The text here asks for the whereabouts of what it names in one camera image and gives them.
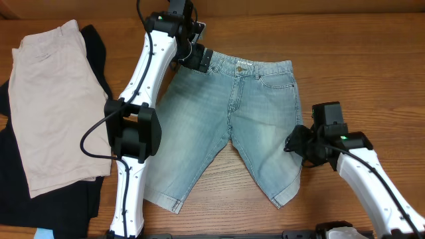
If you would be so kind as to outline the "light blue denim shorts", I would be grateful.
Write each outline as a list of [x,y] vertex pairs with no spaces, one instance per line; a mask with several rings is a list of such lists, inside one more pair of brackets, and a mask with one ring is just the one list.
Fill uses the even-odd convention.
[[214,52],[205,72],[178,69],[156,112],[162,139],[147,168],[149,202],[178,213],[228,143],[275,207],[298,193],[301,158],[284,149],[303,122],[291,61],[254,62]]

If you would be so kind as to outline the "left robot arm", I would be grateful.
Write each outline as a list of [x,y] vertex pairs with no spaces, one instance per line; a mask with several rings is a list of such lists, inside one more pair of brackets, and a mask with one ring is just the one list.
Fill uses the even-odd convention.
[[104,112],[108,140],[117,156],[118,188],[114,219],[107,238],[142,238],[143,194],[149,157],[161,142],[155,105],[170,64],[206,72],[212,52],[197,41],[206,25],[197,20],[190,0],[170,0],[169,8],[143,20],[145,42],[137,66],[118,100]]

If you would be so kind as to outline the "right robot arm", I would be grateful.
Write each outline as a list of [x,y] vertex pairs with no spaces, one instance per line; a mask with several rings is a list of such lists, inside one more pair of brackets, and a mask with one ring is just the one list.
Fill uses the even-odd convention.
[[310,167],[326,163],[354,191],[378,238],[423,238],[424,217],[404,199],[381,166],[373,144],[361,132],[349,132],[339,102],[312,107],[313,125],[297,125],[284,150]]

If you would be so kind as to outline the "beige shorts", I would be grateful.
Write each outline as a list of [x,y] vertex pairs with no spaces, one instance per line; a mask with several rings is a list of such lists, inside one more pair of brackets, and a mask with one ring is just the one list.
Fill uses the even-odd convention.
[[86,58],[78,23],[27,35],[12,55],[11,123],[30,197],[110,175],[110,161],[80,149],[82,136],[104,117],[108,97]]

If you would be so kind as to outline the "black garment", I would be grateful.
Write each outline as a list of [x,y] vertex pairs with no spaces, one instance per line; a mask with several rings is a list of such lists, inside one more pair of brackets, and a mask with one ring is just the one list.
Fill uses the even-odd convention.
[[[112,93],[103,75],[104,44],[92,26],[78,28],[86,45],[86,58],[109,98]],[[1,223],[50,229],[55,238],[85,238],[90,219],[98,214],[100,189],[106,176],[96,177],[94,181],[77,181],[30,197],[11,123],[9,79],[1,86],[1,114],[7,118],[1,131]],[[80,149],[94,159],[104,159],[104,155],[110,153],[106,127],[100,120],[82,136]]]

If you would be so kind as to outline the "light blue cloth piece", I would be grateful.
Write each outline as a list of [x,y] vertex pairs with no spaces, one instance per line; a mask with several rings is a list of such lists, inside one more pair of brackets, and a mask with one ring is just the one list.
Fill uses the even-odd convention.
[[37,228],[34,239],[54,239],[54,233],[50,229]]

